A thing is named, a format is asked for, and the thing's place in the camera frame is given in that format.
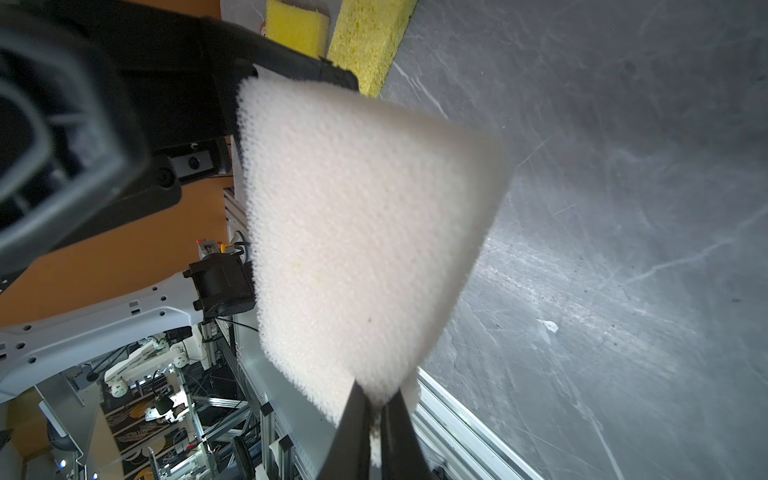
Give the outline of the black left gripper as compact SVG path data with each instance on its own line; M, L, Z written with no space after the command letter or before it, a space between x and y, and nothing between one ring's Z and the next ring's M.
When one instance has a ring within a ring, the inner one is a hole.
M2 3L3 275L229 172L214 25L125 1Z

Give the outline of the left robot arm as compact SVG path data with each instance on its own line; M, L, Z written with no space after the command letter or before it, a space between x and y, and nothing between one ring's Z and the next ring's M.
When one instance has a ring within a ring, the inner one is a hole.
M229 170L242 80L355 75L241 26L124 1L1 7L1 284L39 257L177 204ZM136 293L1 333L1 397L166 330L250 310L247 263L213 253Z

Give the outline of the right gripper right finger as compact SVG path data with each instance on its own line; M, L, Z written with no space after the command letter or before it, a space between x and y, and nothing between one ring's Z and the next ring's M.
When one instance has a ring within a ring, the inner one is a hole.
M383 479L430 480L433 478L400 391L381 410L380 433Z

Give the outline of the beige foam sponge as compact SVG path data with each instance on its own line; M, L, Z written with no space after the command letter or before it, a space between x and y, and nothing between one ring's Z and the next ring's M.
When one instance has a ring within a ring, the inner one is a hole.
M264 356L332 425L354 386L420 399L513 174L492 138L316 81L243 80L244 207Z

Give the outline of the aluminium front rail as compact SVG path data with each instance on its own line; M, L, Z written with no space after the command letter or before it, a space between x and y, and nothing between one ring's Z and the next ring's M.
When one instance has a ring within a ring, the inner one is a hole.
M374 356L381 366L394 360L390 347L422 362L436 345L447 314L441 311L438 319L423 323L421 309L413 301L444 286L444 270L453 263L443 241L428 235L435 216L398 214L370 226L363 224L365 217L358 211L338 218L345 225L337 236L343 244L322 248L314 270L322 280L352 272L341 287L342 307L370 306L388 328L355 345L355 351ZM276 431L294 442L298 475L307 479L319 471L335 428L269 361L256 337L258 319L256 310L237 315L224 352L253 405L273 406ZM421 368L404 386L414 411L413 427L431 469L447 479L539 478L533 467Z

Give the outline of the small yellow foam sponge left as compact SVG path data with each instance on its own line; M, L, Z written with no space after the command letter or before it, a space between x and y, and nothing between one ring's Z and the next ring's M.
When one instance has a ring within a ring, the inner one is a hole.
M284 1L268 0L264 21L265 36L291 50L313 58L327 54L330 18Z

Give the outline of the yellow cellulose sponge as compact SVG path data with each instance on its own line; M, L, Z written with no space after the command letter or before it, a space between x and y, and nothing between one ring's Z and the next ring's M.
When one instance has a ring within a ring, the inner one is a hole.
M378 97L409 25L417 0L344 0L328 59L351 71L359 91Z

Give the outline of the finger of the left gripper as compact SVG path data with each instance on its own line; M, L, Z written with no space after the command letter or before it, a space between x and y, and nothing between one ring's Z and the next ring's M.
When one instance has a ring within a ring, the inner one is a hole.
M328 60L299 53L240 25L204 19L203 38L220 92L234 92L242 79L253 74L254 66L292 80L359 90L358 80L351 71L334 66Z

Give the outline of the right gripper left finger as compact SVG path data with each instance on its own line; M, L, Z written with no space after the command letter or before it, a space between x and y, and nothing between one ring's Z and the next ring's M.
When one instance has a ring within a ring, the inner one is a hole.
M372 405L355 382L317 480L368 480Z

